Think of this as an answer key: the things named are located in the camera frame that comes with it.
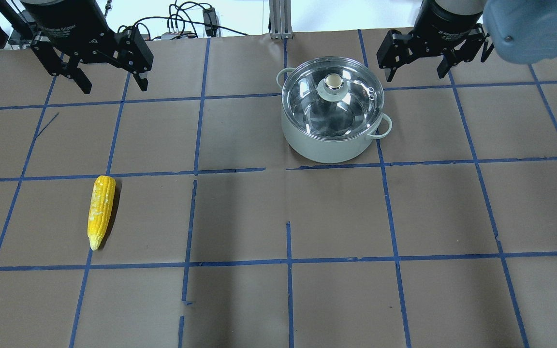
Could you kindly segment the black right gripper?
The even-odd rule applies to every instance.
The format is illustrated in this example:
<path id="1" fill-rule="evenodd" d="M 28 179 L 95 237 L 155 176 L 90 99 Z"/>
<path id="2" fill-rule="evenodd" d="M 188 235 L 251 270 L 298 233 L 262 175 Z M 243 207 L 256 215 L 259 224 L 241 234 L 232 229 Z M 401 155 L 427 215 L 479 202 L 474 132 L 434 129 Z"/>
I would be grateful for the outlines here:
<path id="1" fill-rule="evenodd" d="M 393 81 L 398 68 L 420 58 L 442 57 L 436 68 L 440 79 L 478 53 L 486 62 L 494 45 L 478 23 L 485 5 L 485 0 L 424 0 L 411 31 L 390 29 L 378 49 L 378 66 L 385 69 L 386 82 Z"/>

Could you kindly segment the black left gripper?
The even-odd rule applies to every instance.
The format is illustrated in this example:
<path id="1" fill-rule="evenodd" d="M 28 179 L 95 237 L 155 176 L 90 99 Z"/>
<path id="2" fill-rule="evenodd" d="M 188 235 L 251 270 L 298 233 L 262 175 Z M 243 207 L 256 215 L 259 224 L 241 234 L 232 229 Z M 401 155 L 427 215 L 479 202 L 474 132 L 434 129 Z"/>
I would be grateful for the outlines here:
<path id="1" fill-rule="evenodd" d="M 95 0 L 23 0 L 21 4 L 37 24 L 31 51 L 49 73 L 64 75 L 88 95 L 92 85 L 79 63 L 107 62 L 132 73 L 140 90 L 147 91 L 153 54 L 138 26 L 115 31 Z"/>

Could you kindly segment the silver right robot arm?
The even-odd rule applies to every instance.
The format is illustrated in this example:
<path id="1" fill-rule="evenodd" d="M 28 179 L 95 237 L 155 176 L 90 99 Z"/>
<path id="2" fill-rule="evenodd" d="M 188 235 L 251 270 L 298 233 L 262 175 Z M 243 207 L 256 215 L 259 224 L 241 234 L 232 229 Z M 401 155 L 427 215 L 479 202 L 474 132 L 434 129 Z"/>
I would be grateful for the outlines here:
<path id="1" fill-rule="evenodd" d="M 557 58 L 557 0 L 425 0 L 409 33 L 390 29 L 377 52 L 391 82 L 398 68 L 441 57 L 446 77 L 460 62 L 496 51 L 504 61 L 533 64 Z"/>

